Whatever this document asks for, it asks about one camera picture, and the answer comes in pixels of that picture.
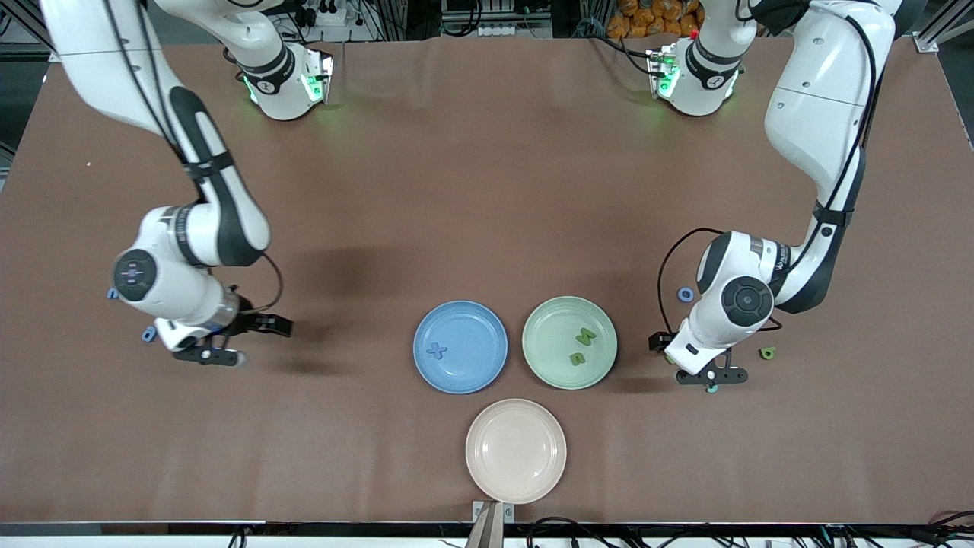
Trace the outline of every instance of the blue plus-shaped piece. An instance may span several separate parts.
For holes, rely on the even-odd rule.
[[[442,360],[443,352],[446,352],[447,350],[448,349],[446,346],[440,346],[438,343],[434,342],[432,346],[427,349],[427,354],[432,354],[437,360]]]

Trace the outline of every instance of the plate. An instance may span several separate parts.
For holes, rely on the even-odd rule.
[[[434,308],[416,330],[413,360],[433,388],[469,394],[497,378],[507,360],[507,333],[497,314],[469,300]]]
[[[521,339],[524,359],[544,382],[565,390],[588,388],[616,361],[616,328],[593,302],[558,296],[528,317]]]
[[[528,504],[548,494],[567,456],[558,420],[528,400],[492,404],[467,432],[467,469],[487,496],[501,502]]]

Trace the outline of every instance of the gray floor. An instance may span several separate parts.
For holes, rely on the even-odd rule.
[[[941,4],[933,0],[927,7],[929,19]],[[216,40],[197,26],[173,18],[150,2],[150,16],[164,44],[212,44]],[[968,14],[970,20],[974,14]],[[17,29],[11,30],[0,41],[25,36]],[[967,128],[974,129],[974,31],[956,37],[943,44],[939,58],[954,93],[957,108]],[[45,62],[4,62],[0,59],[0,141],[16,147],[30,116],[34,100],[41,89],[41,79],[47,70]],[[9,167],[0,158],[0,184],[2,170]]]

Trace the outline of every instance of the plate rim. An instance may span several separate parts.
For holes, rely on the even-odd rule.
[[[535,366],[534,366],[534,364],[531,363],[531,360],[528,359],[528,352],[526,350],[528,348],[528,346],[529,346],[528,343],[527,343],[528,325],[531,324],[532,320],[535,318],[535,314],[539,310],[541,310],[542,308],[544,308],[546,305],[548,305],[552,301],[562,300],[562,299],[582,301],[582,302],[585,302],[585,303],[587,303],[587,304],[595,307],[596,310],[598,310],[598,311],[600,311],[602,313],[602,315],[605,317],[606,321],[609,322],[609,327],[612,328],[613,342],[614,342],[614,344],[616,346],[616,352],[615,352],[615,355],[613,356],[612,363],[609,365],[609,368],[606,369],[605,373],[602,374],[602,376],[600,376],[600,377],[594,379],[593,381],[591,381],[591,382],[589,382],[587,384],[584,384],[582,386],[572,386],[572,387],[558,386],[558,385],[554,384],[553,382],[551,382],[550,380],[548,380],[547,378],[545,378],[543,375],[541,375],[538,372],[538,370],[535,369]],[[522,330],[521,330],[521,354],[524,355],[524,361],[527,362],[528,368],[531,369],[531,372],[534,373],[535,376],[537,378],[539,378],[542,382],[544,382],[544,384],[547,384],[548,386],[551,386],[552,388],[558,388],[559,390],[584,390],[585,388],[591,388],[592,386],[595,386],[596,384],[598,384],[599,382],[601,382],[602,379],[604,379],[606,376],[608,376],[609,375],[609,372],[612,370],[613,366],[616,364],[616,359],[618,358],[618,332],[616,331],[616,324],[613,323],[612,318],[609,317],[609,313],[608,312],[606,312],[598,304],[595,304],[594,302],[592,302],[591,300],[588,300],[585,297],[578,296],[578,295],[573,295],[573,294],[563,294],[563,295],[555,296],[555,297],[552,297],[552,298],[546,300],[545,302],[539,304],[538,306],[536,306],[535,309],[531,311],[531,314],[528,315],[528,319],[525,320],[525,322],[524,322],[524,328],[522,328]]]
[[[483,420],[486,420],[484,417],[487,415],[488,412],[493,411],[496,408],[500,408],[502,406],[525,405],[525,404],[527,405],[527,407],[532,408],[535,411],[540,411],[543,422],[545,424],[547,424],[548,426],[550,425],[554,426],[552,433],[554,434],[555,444],[558,445],[558,448],[560,449],[560,451],[555,457],[557,473],[554,475],[554,481],[551,483],[551,485],[543,489],[541,493],[538,494],[535,498],[502,500],[503,497],[497,496],[498,495],[497,492],[494,491],[493,489],[487,489],[483,485],[483,482],[480,481],[482,478],[478,479],[477,474],[474,473],[473,461],[476,459],[473,456],[476,455],[476,452],[470,446],[471,443],[473,443],[473,439],[474,439],[474,428],[477,427],[479,424],[481,424]],[[478,431],[483,430],[483,428],[484,427],[481,426],[478,429]],[[466,458],[467,458],[467,471],[470,474],[470,477],[473,479],[473,482],[477,485],[478,488],[480,488],[480,490],[484,492],[484,494],[492,498],[495,498],[501,502],[506,502],[509,504],[531,504],[532,502],[536,502],[538,500],[541,500],[545,496],[547,496],[561,482],[562,477],[565,475],[565,468],[568,464],[568,440],[565,437],[565,430],[561,427],[561,422],[558,421],[558,417],[556,417],[554,413],[549,411],[545,406],[539,404],[538,402],[527,400],[524,398],[506,398],[504,400],[499,400],[497,402],[494,402],[493,404],[487,406],[486,408],[481,410],[480,413],[477,414],[477,417],[474,418],[473,422],[470,424],[470,428],[467,430],[467,439],[464,443],[464,453],[466,454]]]
[[[423,324],[426,322],[426,320],[430,316],[432,316],[440,308],[444,308],[444,307],[451,306],[451,305],[458,305],[458,304],[472,304],[472,305],[474,305],[474,307],[479,307],[479,308],[481,308],[483,310],[486,310],[487,313],[490,315],[489,317],[490,318],[493,318],[494,320],[496,320],[497,323],[498,323],[498,325],[501,326],[501,336],[503,338],[502,339],[502,343],[503,343],[503,348],[504,348],[504,355],[501,356],[501,366],[498,368],[497,372],[495,372],[483,384],[483,386],[479,386],[479,387],[473,388],[472,390],[459,390],[459,391],[458,390],[445,390],[442,387],[438,386],[436,383],[432,382],[430,380],[430,378],[427,377],[426,374],[423,372],[423,368],[420,366],[420,363],[421,363],[421,360],[419,359],[420,356],[417,355],[417,342],[419,341],[420,332],[421,332],[421,329],[423,328]],[[465,396],[466,394],[473,394],[473,393],[479,392],[480,390],[483,390],[484,388],[487,388],[488,386],[490,386],[491,383],[493,383],[495,380],[497,380],[497,377],[501,376],[501,372],[504,370],[504,367],[507,365],[507,358],[509,356],[510,356],[510,341],[509,341],[509,338],[507,337],[507,329],[506,329],[506,327],[504,325],[504,322],[501,321],[501,317],[498,316],[497,313],[494,312],[493,310],[491,310],[487,305],[482,304],[480,302],[477,302],[475,300],[469,300],[469,299],[462,299],[461,298],[461,299],[456,299],[456,300],[449,300],[449,301],[446,301],[446,302],[443,302],[443,303],[440,303],[440,304],[436,305],[433,309],[431,309],[429,312],[427,312],[425,316],[423,316],[423,319],[420,320],[419,325],[416,326],[416,331],[413,333],[413,364],[416,366],[416,371],[420,374],[420,376],[423,378],[423,380],[429,386],[435,388],[436,390],[438,390],[438,391],[440,391],[440,392],[442,392],[444,394],[450,394],[452,396]]]

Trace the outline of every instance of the pile of orange objects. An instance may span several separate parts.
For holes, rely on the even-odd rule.
[[[643,38],[662,32],[690,36],[703,24],[699,0],[618,0],[606,26],[609,38]]]

